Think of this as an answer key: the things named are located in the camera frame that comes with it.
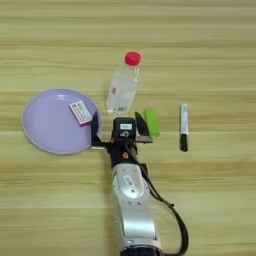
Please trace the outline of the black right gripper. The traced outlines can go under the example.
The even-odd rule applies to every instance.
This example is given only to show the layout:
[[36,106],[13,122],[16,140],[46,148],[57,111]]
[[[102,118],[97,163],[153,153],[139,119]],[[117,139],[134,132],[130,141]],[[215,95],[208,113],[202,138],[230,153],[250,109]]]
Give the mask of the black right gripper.
[[103,142],[98,137],[98,112],[95,112],[91,121],[91,144],[95,148],[105,148],[110,156],[111,166],[118,164],[137,164],[137,144],[150,144],[153,138],[149,133],[148,125],[138,112],[135,113],[135,120],[138,133],[141,135],[136,139],[114,138],[109,142]]

